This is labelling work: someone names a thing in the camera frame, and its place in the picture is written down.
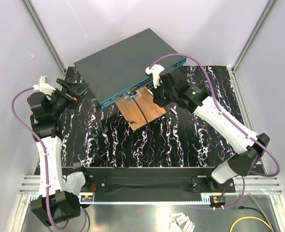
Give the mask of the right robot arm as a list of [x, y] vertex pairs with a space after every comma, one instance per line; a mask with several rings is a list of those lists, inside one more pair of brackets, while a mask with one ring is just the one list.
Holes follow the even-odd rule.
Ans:
[[260, 161], [270, 138], [257, 134], [236, 120], [215, 101], [209, 90], [201, 84], [191, 85], [186, 80], [175, 81], [179, 70], [151, 70], [153, 101], [160, 107], [176, 103], [209, 123], [233, 147], [235, 155], [218, 165], [207, 179], [211, 191], [219, 191], [225, 182], [238, 175], [247, 176]]

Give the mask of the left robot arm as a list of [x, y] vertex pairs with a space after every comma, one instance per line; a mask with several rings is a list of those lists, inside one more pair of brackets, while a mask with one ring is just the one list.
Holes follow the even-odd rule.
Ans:
[[62, 89], [52, 87], [42, 76], [34, 85], [27, 102], [31, 133], [40, 157], [38, 199], [30, 203], [31, 211], [47, 227], [61, 229], [59, 223], [80, 216], [79, 194], [91, 188], [92, 180], [82, 166], [63, 175], [61, 166], [62, 124], [60, 116], [67, 107], [73, 108], [89, 85], [57, 79]]

